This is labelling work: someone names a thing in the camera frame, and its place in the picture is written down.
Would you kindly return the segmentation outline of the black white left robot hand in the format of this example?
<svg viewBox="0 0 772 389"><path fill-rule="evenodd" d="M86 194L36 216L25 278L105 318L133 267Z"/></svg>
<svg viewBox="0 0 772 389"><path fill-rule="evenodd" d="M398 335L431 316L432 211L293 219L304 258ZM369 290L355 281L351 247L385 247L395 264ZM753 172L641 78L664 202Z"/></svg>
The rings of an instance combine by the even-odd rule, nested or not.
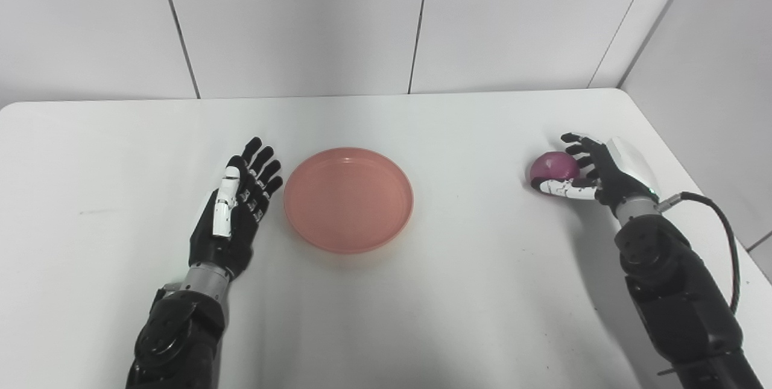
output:
<svg viewBox="0 0 772 389"><path fill-rule="evenodd" d="M248 268L259 225L283 184L273 147L253 137L230 158L190 237L190 266L216 265L237 278Z"/></svg>

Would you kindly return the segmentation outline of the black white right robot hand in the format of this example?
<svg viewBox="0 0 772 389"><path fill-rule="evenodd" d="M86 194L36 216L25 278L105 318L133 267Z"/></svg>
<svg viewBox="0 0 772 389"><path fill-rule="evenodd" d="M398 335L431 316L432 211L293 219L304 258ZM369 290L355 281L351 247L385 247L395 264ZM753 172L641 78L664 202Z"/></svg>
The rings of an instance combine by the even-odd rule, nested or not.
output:
<svg viewBox="0 0 772 389"><path fill-rule="evenodd" d="M659 202L656 178L642 153L627 140L615 136L599 142L579 133L565 133L565 153L587 174L574 178L533 177L535 191L573 200L595 200L612 214L629 198L642 197Z"/></svg>

